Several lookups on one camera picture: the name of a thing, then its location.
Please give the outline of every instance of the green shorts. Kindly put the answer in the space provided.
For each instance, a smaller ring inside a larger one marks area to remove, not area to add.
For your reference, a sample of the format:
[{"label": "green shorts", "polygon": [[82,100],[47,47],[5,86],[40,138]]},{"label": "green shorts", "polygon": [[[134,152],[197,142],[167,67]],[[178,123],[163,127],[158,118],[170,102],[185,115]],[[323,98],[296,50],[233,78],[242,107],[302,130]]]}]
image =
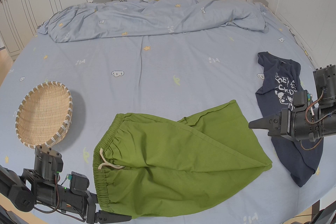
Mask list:
[{"label": "green shorts", "polygon": [[[102,166],[100,151],[117,169]],[[117,114],[94,150],[93,175],[102,210],[173,217],[225,201],[271,163],[232,100],[180,121]]]}]

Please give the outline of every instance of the woven bamboo basket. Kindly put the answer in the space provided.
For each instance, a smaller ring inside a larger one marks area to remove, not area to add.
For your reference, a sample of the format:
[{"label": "woven bamboo basket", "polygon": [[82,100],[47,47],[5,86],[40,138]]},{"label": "woven bamboo basket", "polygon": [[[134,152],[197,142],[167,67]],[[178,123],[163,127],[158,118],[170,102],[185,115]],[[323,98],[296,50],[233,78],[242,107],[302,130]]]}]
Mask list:
[{"label": "woven bamboo basket", "polygon": [[42,83],[23,98],[15,118],[16,135],[27,147],[51,147],[66,136],[72,109],[72,96],[65,85]]}]

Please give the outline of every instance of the white headboard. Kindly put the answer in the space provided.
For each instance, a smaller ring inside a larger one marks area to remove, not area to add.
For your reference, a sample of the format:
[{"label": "white headboard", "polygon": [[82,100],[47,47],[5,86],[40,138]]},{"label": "white headboard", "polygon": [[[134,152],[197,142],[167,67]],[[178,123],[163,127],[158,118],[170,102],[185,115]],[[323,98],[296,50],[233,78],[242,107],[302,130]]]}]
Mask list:
[{"label": "white headboard", "polygon": [[279,0],[276,16],[316,68],[336,64],[336,0]]}]

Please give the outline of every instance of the bed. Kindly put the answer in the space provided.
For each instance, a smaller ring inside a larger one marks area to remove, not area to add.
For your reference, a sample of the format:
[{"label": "bed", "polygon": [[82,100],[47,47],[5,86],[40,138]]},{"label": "bed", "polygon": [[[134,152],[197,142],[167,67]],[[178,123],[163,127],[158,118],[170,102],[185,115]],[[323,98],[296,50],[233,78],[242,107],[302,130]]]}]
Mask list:
[{"label": "bed", "polygon": [[[183,1],[208,0],[154,1],[157,5],[164,1],[181,5]],[[150,0],[114,1],[108,5],[125,10],[144,2]],[[280,14],[286,10],[284,3],[285,0],[279,3]],[[23,168],[33,167],[34,151],[23,146],[15,135],[15,115],[23,97],[36,85],[50,80],[66,85],[73,96],[72,125],[65,139],[53,147],[64,161],[61,178],[71,171],[85,174],[91,192],[95,192],[92,152],[116,113],[147,113],[179,120],[235,99],[248,121],[262,117],[255,97],[263,83],[258,52],[268,51],[299,62],[302,86],[316,96],[313,53],[307,57],[303,44],[296,43],[292,34],[295,30],[285,26],[268,8],[256,5],[267,30],[262,30],[260,25],[260,29],[249,29],[249,26],[243,29],[227,23],[225,27],[189,31],[172,27],[174,24],[168,22],[170,15],[167,15],[165,34],[144,37],[131,36],[131,30],[125,30],[119,36],[88,40],[74,35],[74,40],[67,42],[69,36],[55,33],[55,39],[62,38],[58,40],[61,43],[56,43],[48,34],[38,33],[19,55],[0,87],[3,139],[0,159],[8,158],[5,166],[18,174]],[[204,15],[203,12],[211,11],[205,5],[199,12]],[[100,18],[98,23],[106,23],[103,20]],[[267,131],[258,129],[254,133],[272,160],[272,169],[211,209],[173,218],[138,218],[130,223],[278,224],[302,212],[335,186],[336,136],[328,137],[324,144],[320,172],[299,188],[277,158]],[[32,212],[48,223],[76,223],[57,213]]]}]

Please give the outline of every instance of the navy blue t-shirt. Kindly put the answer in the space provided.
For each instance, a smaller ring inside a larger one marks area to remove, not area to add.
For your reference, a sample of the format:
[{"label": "navy blue t-shirt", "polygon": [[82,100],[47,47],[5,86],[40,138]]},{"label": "navy blue t-shirt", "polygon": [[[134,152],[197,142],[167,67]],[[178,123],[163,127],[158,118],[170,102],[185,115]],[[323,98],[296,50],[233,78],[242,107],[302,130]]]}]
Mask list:
[{"label": "navy blue t-shirt", "polygon": [[[293,94],[303,91],[300,82],[301,66],[293,60],[282,59],[268,52],[258,53],[258,63],[264,67],[264,82],[256,92],[263,117],[276,114],[283,108],[293,110]],[[302,187],[316,172],[323,152],[323,141],[312,150],[318,141],[292,142],[283,137],[271,138],[280,162],[291,173],[292,179]]]}]

